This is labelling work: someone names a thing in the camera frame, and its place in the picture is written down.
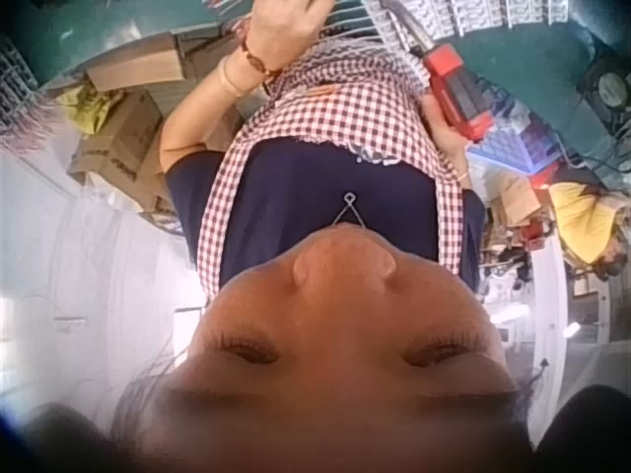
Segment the fan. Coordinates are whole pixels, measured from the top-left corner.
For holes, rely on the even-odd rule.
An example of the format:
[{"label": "fan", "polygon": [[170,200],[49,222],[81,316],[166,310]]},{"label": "fan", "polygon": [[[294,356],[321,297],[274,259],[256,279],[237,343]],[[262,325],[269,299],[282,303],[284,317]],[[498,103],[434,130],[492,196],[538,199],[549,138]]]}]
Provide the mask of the fan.
[{"label": "fan", "polygon": [[631,120],[631,66],[625,60],[615,56],[597,59],[577,90],[611,135]]}]

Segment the navy shirt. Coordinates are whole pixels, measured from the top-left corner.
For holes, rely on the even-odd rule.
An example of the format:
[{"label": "navy shirt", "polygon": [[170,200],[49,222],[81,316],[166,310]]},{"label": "navy shirt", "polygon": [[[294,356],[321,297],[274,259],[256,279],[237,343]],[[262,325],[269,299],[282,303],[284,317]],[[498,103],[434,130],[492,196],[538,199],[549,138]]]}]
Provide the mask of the navy shirt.
[{"label": "navy shirt", "polygon": [[[167,183],[191,257],[197,258],[201,220],[223,154],[189,155],[167,172]],[[242,271],[269,261],[314,231],[328,227],[353,192],[366,226],[403,251],[438,261],[438,215],[434,180],[405,164],[358,162],[330,143],[277,138],[258,143],[249,155],[228,224],[220,286]],[[485,208],[463,192],[464,238],[460,278],[477,289],[478,253]],[[352,212],[340,222],[357,224]]]}]

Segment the eye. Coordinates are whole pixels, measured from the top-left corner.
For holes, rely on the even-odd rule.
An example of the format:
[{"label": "eye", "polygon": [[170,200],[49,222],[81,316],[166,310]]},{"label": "eye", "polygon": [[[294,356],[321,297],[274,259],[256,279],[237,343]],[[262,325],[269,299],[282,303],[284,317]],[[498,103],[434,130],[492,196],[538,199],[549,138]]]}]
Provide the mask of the eye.
[{"label": "eye", "polygon": [[271,365],[278,361],[278,352],[267,342],[222,335],[216,350],[230,353],[253,365]]},{"label": "eye", "polygon": [[487,349],[488,342],[484,337],[455,334],[448,340],[414,343],[403,354],[403,360],[415,368],[428,368],[460,355],[485,352]]},{"label": "eye", "polygon": [[466,353],[470,353],[470,350],[458,345],[430,346],[407,352],[403,360],[415,368],[428,368]]}]

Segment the red tool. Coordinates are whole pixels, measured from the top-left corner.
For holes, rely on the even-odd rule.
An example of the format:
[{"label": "red tool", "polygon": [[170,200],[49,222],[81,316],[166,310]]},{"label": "red tool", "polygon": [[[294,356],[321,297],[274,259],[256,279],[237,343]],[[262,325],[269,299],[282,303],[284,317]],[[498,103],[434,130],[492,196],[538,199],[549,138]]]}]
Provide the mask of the red tool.
[{"label": "red tool", "polygon": [[381,2],[416,40],[410,53],[419,57],[430,72],[430,87],[447,122],[474,143],[481,141],[493,125],[493,115],[456,50],[450,44],[437,46],[400,0]]}]

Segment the red handle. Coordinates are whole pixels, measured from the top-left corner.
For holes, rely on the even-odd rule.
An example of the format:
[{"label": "red handle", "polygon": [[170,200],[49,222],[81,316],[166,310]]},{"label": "red handle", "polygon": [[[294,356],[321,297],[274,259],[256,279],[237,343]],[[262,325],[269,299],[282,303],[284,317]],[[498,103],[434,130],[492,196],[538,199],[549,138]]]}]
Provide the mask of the red handle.
[{"label": "red handle", "polygon": [[430,86],[447,122],[465,138],[477,143],[493,125],[493,115],[473,76],[449,44],[423,57],[430,72]]}]

